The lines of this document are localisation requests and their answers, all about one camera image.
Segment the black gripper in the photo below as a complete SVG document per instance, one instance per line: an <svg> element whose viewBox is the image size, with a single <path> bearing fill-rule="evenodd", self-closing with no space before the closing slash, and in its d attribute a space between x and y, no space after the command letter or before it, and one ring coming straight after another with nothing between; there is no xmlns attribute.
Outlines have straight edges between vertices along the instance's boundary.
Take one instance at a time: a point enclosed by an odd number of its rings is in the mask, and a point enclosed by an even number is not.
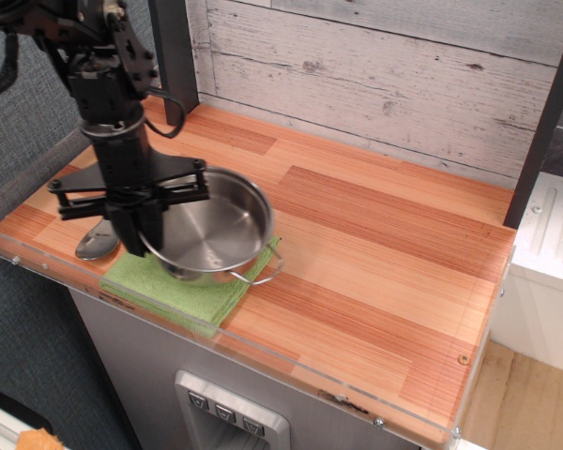
<svg viewBox="0 0 563 450"><path fill-rule="evenodd" d="M55 178L48 190L57 197L63 219L105 216L128 253L145 255L140 237L161 250L162 214L171 205L208 198L204 160L162 154L143 130L82 134L97 162Z"/></svg>

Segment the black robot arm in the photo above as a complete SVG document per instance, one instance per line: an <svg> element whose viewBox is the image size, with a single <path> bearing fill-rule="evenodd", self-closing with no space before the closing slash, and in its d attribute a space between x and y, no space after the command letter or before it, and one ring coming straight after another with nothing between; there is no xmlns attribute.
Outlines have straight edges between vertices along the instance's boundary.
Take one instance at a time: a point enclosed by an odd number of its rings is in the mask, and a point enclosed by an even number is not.
<svg viewBox="0 0 563 450"><path fill-rule="evenodd" d="M80 131L97 163L59 179L48 190L64 220L102 216L127 251L157 252L164 242L163 214L170 206L209 197L199 158L153 149L143 100L167 99L153 86L154 55L138 39L121 1L0 1L5 58L0 94L18 76L18 37L31 37L47 54L75 99Z"/></svg>

